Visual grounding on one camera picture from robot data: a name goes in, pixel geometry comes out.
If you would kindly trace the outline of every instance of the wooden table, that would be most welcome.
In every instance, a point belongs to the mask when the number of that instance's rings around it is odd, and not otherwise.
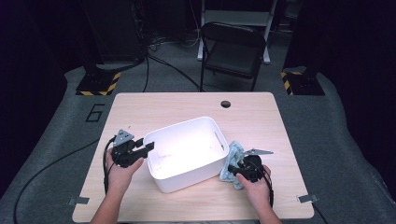
[[[231,106],[224,108],[222,101]],[[268,92],[120,93],[108,115],[77,204],[76,222],[89,222],[105,197],[102,156],[107,141],[123,129],[135,140],[157,129],[188,119],[209,116],[231,144],[274,151],[262,161],[272,170],[274,210],[281,219],[311,218],[311,203],[299,203],[307,194],[299,166],[274,96]],[[147,162],[134,174],[121,204],[119,221],[176,222],[258,219],[244,190],[218,176],[173,193],[162,193],[149,173]]]

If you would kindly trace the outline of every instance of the white plastic bin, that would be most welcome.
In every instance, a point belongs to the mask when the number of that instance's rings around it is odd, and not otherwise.
[[[187,120],[148,133],[144,144],[150,142],[155,142],[155,147],[148,153],[148,168],[164,193],[218,175],[230,150],[210,117]]]

